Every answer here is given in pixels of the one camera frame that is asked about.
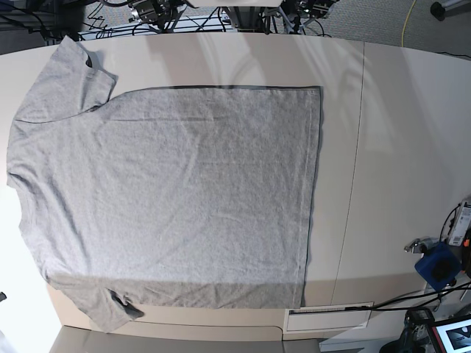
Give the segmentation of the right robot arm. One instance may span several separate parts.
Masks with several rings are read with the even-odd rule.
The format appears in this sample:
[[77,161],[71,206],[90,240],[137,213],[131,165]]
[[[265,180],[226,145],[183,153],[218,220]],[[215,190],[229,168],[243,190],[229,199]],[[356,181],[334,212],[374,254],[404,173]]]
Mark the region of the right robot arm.
[[170,1],[140,0],[128,4],[134,21],[165,29],[172,20],[173,7]]

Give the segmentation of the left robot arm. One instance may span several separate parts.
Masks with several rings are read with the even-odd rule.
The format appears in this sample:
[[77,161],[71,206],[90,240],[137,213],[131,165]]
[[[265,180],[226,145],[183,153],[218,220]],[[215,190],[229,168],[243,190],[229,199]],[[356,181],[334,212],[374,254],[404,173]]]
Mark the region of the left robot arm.
[[308,20],[328,18],[337,2],[337,0],[296,0],[294,13]]

